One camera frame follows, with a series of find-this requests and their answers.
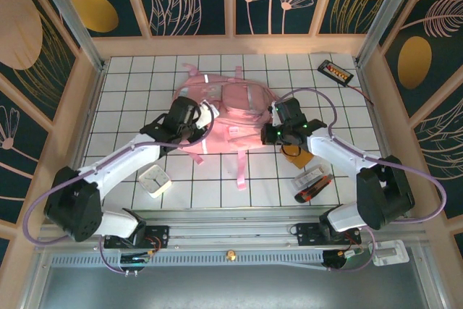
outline yellow circle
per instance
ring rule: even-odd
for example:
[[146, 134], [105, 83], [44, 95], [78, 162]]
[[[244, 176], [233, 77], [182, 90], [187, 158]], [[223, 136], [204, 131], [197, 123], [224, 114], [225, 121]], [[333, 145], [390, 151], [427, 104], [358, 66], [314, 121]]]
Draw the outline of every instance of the yellow circle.
[[107, 0], [71, 0], [84, 26], [107, 33], [119, 24], [116, 9]]
[[0, 62], [28, 69], [42, 49], [41, 16], [32, 0], [0, 0]]
[[433, 52], [426, 39], [412, 36], [405, 41], [397, 63], [400, 83], [409, 90], [418, 87], [428, 74], [432, 58]]

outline metal frame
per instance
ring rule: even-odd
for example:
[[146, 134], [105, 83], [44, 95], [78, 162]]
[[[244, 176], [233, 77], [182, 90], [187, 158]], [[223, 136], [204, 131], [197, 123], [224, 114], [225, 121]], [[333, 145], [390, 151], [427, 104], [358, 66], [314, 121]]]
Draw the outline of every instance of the metal frame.
[[381, 4], [357, 56], [358, 67], [363, 68], [367, 64], [368, 59], [370, 59], [371, 54], [376, 49], [381, 36], [383, 36], [402, 2], [403, 0], [384, 0]]
[[85, 28], [80, 21], [79, 14], [72, 6], [71, 0], [53, 0], [53, 3], [58, 8], [64, 20], [68, 24], [69, 29], [74, 34], [77, 42], [88, 55], [88, 58], [92, 62], [93, 66], [100, 72], [103, 69], [103, 60], [95, 45], [93, 44], [92, 38], [90, 37], [87, 28]]

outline white tile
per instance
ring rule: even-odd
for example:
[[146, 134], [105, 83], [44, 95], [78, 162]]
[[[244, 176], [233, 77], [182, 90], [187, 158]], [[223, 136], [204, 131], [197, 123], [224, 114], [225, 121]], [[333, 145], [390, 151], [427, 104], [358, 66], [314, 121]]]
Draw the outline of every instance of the white tile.
[[322, 64], [325, 59], [331, 61], [330, 54], [310, 54], [310, 64], [312, 65], [312, 69], [318, 69], [320, 64]]
[[[349, 128], [344, 108], [336, 108], [336, 114], [338, 115], [338, 120], [334, 124], [333, 128]], [[321, 116], [323, 117], [323, 122], [325, 122], [326, 125], [330, 125], [330, 123], [334, 121], [334, 113], [332, 108], [321, 108]]]
[[93, 132], [117, 132], [120, 118], [120, 111], [97, 112], [95, 118], [95, 125], [93, 126]]
[[319, 107], [317, 93], [315, 92], [298, 92], [295, 96], [296, 99], [299, 101], [301, 108]]
[[293, 163], [289, 162], [282, 153], [276, 154], [276, 167], [278, 170], [278, 178], [294, 179], [297, 175], [304, 172], [304, 169], [297, 168]]
[[200, 66], [198, 69], [201, 72], [211, 72], [213, 70], [220, 70], [220, 55], [204, 55], [200, 56]]
[[234, 72], [236, 67], [243, 66], [243, 56], [241, 54], [223, 54], [221, 71]]
[[119, 124], [119, 132], [138, 132], [145, 125], [146, 111], [124, 111]]
[[171, 180], [191, 180], [193, 160], [189, 156], [167, 156], [166, 173]]
[[288, 70], [274, 70], [268, 72], [268, 86], [270, 88], [291, 88], [291, 78]]
[[379, 150], [373, 128], [351, 128], [354, 145], [365, 151]]
[[185, 209], [191, 206], [191, 181], [172, 182], [163, 193], [162, 209]]
[[314, 198], [310, 200], [312, 206], [337, 206], [339, 204], [338, 195], [336, 194], [336, 185], [334, 180], [322, 189]]
[[133, 210], [158, 210], [161, 208], [162, 195], [152, 198], [138, 182], [135, 184], [133, 196]]
[[266, 70], [266, 58], [263, 54], [245, 54], [244, 70]]
[[152, 72], [154, 57], [133, 57], [130, 72]]
[[124, 100], [124, 110], [146, 110], [148, 92], [127, 92]]
[[[317, 88], [317, 90], [327, 96], [334, 106], [343, 106], [339, 88]], [[318, 96], [320, 106], [330, 106], [324, 97]]]
[[349, 144], [354, 145], [354, 141], [352, 140], [352, 136], [348, 128], [335, 129], [333, 130], [333, 134], [335, 134], [337, 137], [340, 137], [342, 140], [347, 141]]
[[220, 180], [194, 181], [192, 208], [220, 208]]
[[177, 68], [176, 72], [188, 72], [190, 69], [184, 67], [183, 64], [191, 64], [197, 68], [199, 62], [198, 56], [177, 56]]
[[280, 179], [280, 197], [281, 197], [281, 206], [301, 206], [301, 203], [298, 203], [294, 196], [297, 194], [297, 191], [294, 189], [294, 186], [291, 183], [291, 179]]
[[132, 57], [112, 57], [109, 63], [108, 73], [130, 72]]
[[134, 189], [134, 182], [120, 182], [106, 195], [103, 207], [112, 211], [131, 208]]
[[129, 74], [107, 74], [103, 92], [124, 91], [128, 80]]
[[150, 90], [151, 74], [150, 72], [130, 74], [127, 90]]
[[128, 144], [129, 141], [133, 140], [133, 138], [138, 134], [138, 132], [133, 132], [133, 133], [119, 133], [117, 135], [116, 139], [116, 145], [114, 146], [114, 149], [117, 150], [118, 148], [121, 148], [122, 146], [125, 146]]
[[174, 88], [174, 72], [154, 72], [151, 78], [151, 90], [172, 90]]
[[357, 70], [355, 70], [355, 69], [346, 69], [346, 70], [354, 75], [352, 80], [350, 80], [350, 82], [349, 82], [349, 86], [360, 87], [360, 81], [359, 81], [359, 77], [357, 75]]
[[238, 190], [236, 180], [222, 180], [222, 208], [237, 208], [250, 206], [249, 180], [246, 180], [246, 190]]
[[344, 106], [366, 106], [365, 97], [348, 87], [341, 88]]
[[350, 127], [372, 127], [370, 114], [366, 107], [345, 108]]
[[326, 75], [323, 75], [318, 70], [313, 71], [313, 78], [315, 80], [315, 86], [317, 86], [317, 88], [320, 88], [320, 87], [339, 87], [340, 86], [340, 84], [338, 84], [337, 82], [334, 82], [332, 79], [330, 79]]
[[154, 72], [175, 72], [176, 56], [157, 56], [154, 59]]
[[346, 177], [347, 174], [340, 170], [337, 166], [331, 166], [331, 170], [333, 171], [333, 175], [335, 177]]
[[288, 54], [289, 68], [294, 70], [311, 69], [308, 54]]
[[[245, 178], [249, 178], [248, 165], [245, 168]], [[236, 179], [238, 171], [238, 155], [233, 153], [222, 155], [222, 179]]]
[[204, 162], [194, 164], [193, 179], [220, 179], [220, 155], [200, 155]]
[[157, 90], [150, 92], [148, 110], [169, 110], [172, 104], [172, 92]]
[[174, 82], [174, 89], [176, 90], [178, 87], [184, 84], [185, 81], [188, 80], [188, 73], [187, 72], [176, 72], [175, 73], [175, 82]]
[[265, 86], [268, 86], [267, 81], [267, 72], [266, 71], [254, 71], [254, 72], [245, 72], [245, 80], [252, 80], [262, 83]]
[[[284, 95], [286, 95], [287, 93], [290, 93], [292, 91], [291, 88], [271, 88], [271, 90], [278, 96], [278, 97], [283, 97]], [[290, 98], [294, 96], [294, 94], [291, 94], [289, 96], [287, 96], [286, 98]]]
[[355, 202], [357, 200], [355, 183], [348, 177], [337, 177], [335, 180], [340, 204]]
[[289, 74], [291, 75], [293, 88], [315, 87], [312, 70], [291, 70]]
[[286, 54], [266, 54], [267, 70], [288, 70]]
[[277, 179], [251, 180], [251, 206], [280, 206]]
[[304, 113], [307, 121], [311, 121], [313, 119], [318, 119], [322, 121], [320, 108], [301, 108], [301, 110]]
[[276, 162], [273, 153], [251, 153], [249, 162], [251, 178], [276, 177]]
[[114, 150], [116, 133], [93, 133], [90, 137], [87, 156], [107, 156]]
[[150, 124], [157, 119], [161, 114], [167, 114], [169, 110], [151, 110], [146, 112], [145, 124]]
[[275, 153], [274, 145], [263, 145], [260, 148], [253, 148], [249, 153]]
[[121, 111], [125, 92], [103, 92], [98, 111]]
[[355, 69], [354, 59], [350, 54], [331, 54], [333, 63], [342, 69]]

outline reflective strip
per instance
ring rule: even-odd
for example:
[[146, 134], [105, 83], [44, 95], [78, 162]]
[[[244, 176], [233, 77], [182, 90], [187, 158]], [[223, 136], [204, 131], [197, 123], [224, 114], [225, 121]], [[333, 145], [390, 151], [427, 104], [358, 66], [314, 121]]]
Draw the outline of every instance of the reflective strip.
[[205, 145], [205, 139], [203, 139], [203, 141], [201, 141], [201, 145], [203, 147], [203, 153], [205, 155], [207, 155], [208, 154], [208, 147]]

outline purple cable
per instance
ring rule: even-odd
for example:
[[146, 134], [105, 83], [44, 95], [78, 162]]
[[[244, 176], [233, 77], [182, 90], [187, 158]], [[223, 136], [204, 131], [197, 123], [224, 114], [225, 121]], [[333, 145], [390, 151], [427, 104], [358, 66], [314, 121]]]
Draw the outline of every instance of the purple cable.
[[[343, 142], [339, 141], [338, 139], [336, 139], [336, 136], [333, 134], [333, 126], [336, 123], [336, 121], [338, 120], [338, 114], [336, 112], [336, 107], [334, 106], [333, 102], [325, 94], [321, 93], [320, 91], [318, 91], [318, 90], [316, 90], [314, 88], [297, 88], [297, 89], [293, 90], [292, 92], [288, 92], [287, 94], [282, 96], [278, 100], [278, 102], [283, 101], [287, 96], [289, 96], [289, 95], [291, 95], [293, 93], [296, 93], [296, 92], [300, 92], [302, 90], [308, 90], [310, 92], [315, 92], [319, 96], [322, 96], [322, 97], [324, 97], [326, 99], [326, 101], [330, 104], [331, 108], [333, 109], [333, 113], [334, 113], [334, 120], [328, 126], [328, 134], [330, 135], [331, 139], [333, 139], [333, 141], [336, 144], [338, 144], [339, 146], [341, 146], [343, 149], [348, 150], [351, 153], [353, 153], [354, 155], [363, 158], [363, 153], [361, 153], [359, 151], [356, 151], [355, 149], [351, 148], [350, 146], [348, 146], [348, 145], [344, 144]], [[430, 213], [427, 216], [416, 218], [416, 219], [403, 219], [403, 220], [398, 220], [398, 221], [392, 221], [391, 222], [392, 224], [417, 224], [417, 223], [421, 223], [421, 222], [431, 220], [432, 218], [436, 217], [440, 212], [442, 212], [442, 210], [445, 207], [446, 202], [447, 202], [447, 193], [446, 193], [445, 189], [443, 188], [442, 184], [436, 178], [434, 178], [434, 177], [430, 176], [429, 174], [426, 174], [425, 172], [422, 172], [422, 171], [420, 171], [418, 169], [411, 168], [409, 166], [404, 166], [402, 164], [391, 163], [391, 162], [383, 161], [383, 160], [380, 160], [380, 159], [371, 158], [371, 157], [368, 157], [368, 156], [365, 157], [365, 160], [380, 164], [382, 166], [391, 166], [393, 168], [405, 170], [407, 172], [411, 172], [411, 173], [420, 175], [421, 177], [424, 177], [425, 179], [428, 179], [429, 181], [431, 181], [438, 188], [439, 192], [441, 193], [441, 204], [439, 205], [439, 207], [434, 212]]]
[[370, 264], [370, 262], [373, 260], [373, 256], [375, 255], [375, 250], [376, 250], [376, 240], [375, 240], [375, 235], [373, 234], [373, 231], [370, 229], [368, 226], [362, 226], [360, 227], [361, 229], [365, 229], [368, 233], [370, 233], [371, 240], [373, 241], [373, 247], [371, 248], [371, 254], [370, 257], [368, 258], [368, 261], [366, 261], [364, 264], [362, 264], [360, 267], [357, 268], [352, 268], [352, 269], [334, 269], [334, 268], [328, 268], [328, 271], [336, 271], [338, 273], [352, 273], [354, 271], [361, 271], [364, 269], [366, 266]]
[[77, 182], [77, 181], [79, 181], [81, 179], [89, 177], [91, 174], [94, 174], [94, 173], [98, 172], [99, 170], [101, 170], [105, 166], [107, 166], [107, 165], [111, 164], [112, 162], [114, 162], [115, 160], [121, 158], [127, 152], [134, 151], [136, 148], [141, 148], [143, 146], [153, 146], [153, 145], [157, 146], [158, 145], [158, 146], [166, 146], [166, 147], [169, 147], [169, 148], [188, 148], [190, 146], [194, 146], [196, 144], [201, 143], [211, 133], [212, 127], [214, 126], [214, 112], [213, 112], [213, 109], [208, 104], [206, 104], [206, 106], [209, 108], [209, 112], [211, 113], [212, 120], [211, 120], [211, 124], [209, 125], [209, 128], [205, 131], [203, 136], [201, 138], [199, 138], [198, 140], [196, 140], [196, 141], [194, 141], [192, 143], [189, 143], [189, 144], [170, 144], [170, 143], [162, 143], [162, 142], [156, 142], [156, 141], [146, 141], [146, 142], [143, 142], [143, 143], [138, 143], [138, 144], [134, 145], [131, 148], [126, 148], [125, 150], [123, 150], [120, 153], [116, 154], [114, 157], [108, 158], [102, 164], [98, 165], [95, 168], [96, 170], [92, 169], [92, 170], [89, 170], [88, 172], [82, 173], [79, 176], [74, 177], [72, 179], [69, 179], [69, 180], [67, 180], [67, 181], [65, 181], [65, 182], [51, 188], [49, 191], [45, 192], [44, 194], [42, 194], [39, 198], [37, 198], [30, 205], [29, 209], [26, 211], [26, 214], [24, 215], [24, 220], [22, 221], [22, 233], [24, 234], [26, 239], [29, 240], [31, 243], [37, 245], [37, 246], [48, 246], [48, 245], [56, 244], [58, 242], [61, 242], [64, 239], [68, 238], [67, 235], [64, 235], [64, 236], [56, 238], [54, 240], [49, 240], [48, 242], [41, 242], [40, 240], [34, 239], [30, 235], [29, 229], [28, 229], [29, 218], [30, 218], [30, 215], [31, 215], [32, 211], [34, 210], [34, 208], [38, 204], [40, 204], [40, 202], [45, 200], [48, 196], [53, 195], [56, 191], [62, 190], [63, 188], [65, 188], [65, 187], [67, 187], [69, 185], [72, 185], [72, 184], [74, 184], [75, 182]]
[[99, 246], [99, 249], [100, 249], [100, 258], [101, 260], [103, 261], [104, 265], [107, 267], [107, 269], [109, 269], [110, 271], [113, 271], [114, 273], [118, 273], [118, 274], [126, 274], [125, 271], [121, 270], [121, 269], [117, 269], [117, 268], [114, 268], [111, 264], [108, 263], [108, 261], [104, 258], [104, 255], [103, 255], [103, 236], [101, 235], [100, 236], [100, 240], [98, 241], [98, 246]]

